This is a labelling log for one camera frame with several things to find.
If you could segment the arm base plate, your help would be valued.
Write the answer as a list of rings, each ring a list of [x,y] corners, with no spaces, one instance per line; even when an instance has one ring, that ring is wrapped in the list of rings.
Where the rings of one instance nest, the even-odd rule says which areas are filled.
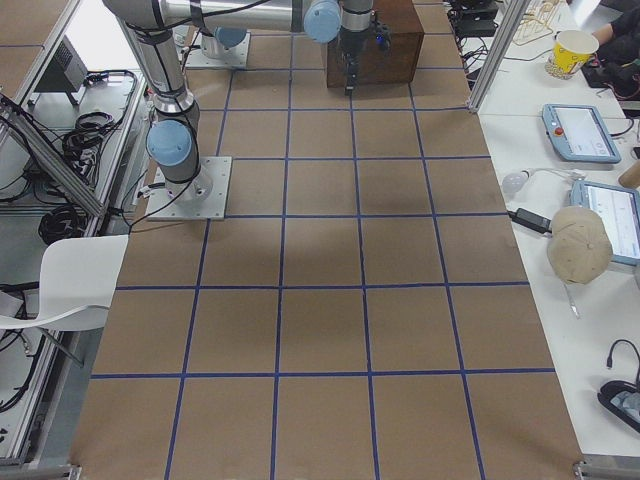
[[[151,190],[145,214],[151,221],[223,220],[231,170],[229,156],[201,157],[199,175],[182,192],[186,184],[166,183],[162,170],[157,168],[154,182],[163,186]]]
[[[202,37],[201,33],[198,32],[192,44],[189,45],[184,52],[183,66],[189,69],[245,69],[247,67],[250,38],[251,35],[248,31],[244,41],[240,45],[227,51],[220,58],[208,58],[201,50]]]

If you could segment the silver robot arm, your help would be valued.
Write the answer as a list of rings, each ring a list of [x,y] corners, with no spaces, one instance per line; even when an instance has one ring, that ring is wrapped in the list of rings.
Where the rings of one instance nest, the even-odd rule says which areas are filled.
[[[248,31],[243,28],[216,27],[212,30],[200,30],[201,50],[208,58],[220,58],[227,51],[240,45]]]
[[[172,201],[206,197],[213,187],[199,154],[200,116],[173,39],[174,28],[192,25],[203,36],[221,29],[303,33],[318,43],[336,40],[346,62],[347,94],[355,88],[368,40],[391,45],[389,28],[370,1],[108,1],[121,23],[154,94],[157,122],[147,150],[158,164]]]

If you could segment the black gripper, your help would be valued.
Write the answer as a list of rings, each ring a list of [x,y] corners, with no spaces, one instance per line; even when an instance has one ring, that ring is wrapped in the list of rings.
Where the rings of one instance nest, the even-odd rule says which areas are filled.
[[[358,81],[359,59],[365,49],[366,42],[371,39],[381,51],[387,51],[390,48],[391,34],[387,30],[340,30],[338,46],[343,63],[344,95],[352,95],[355,91]]]

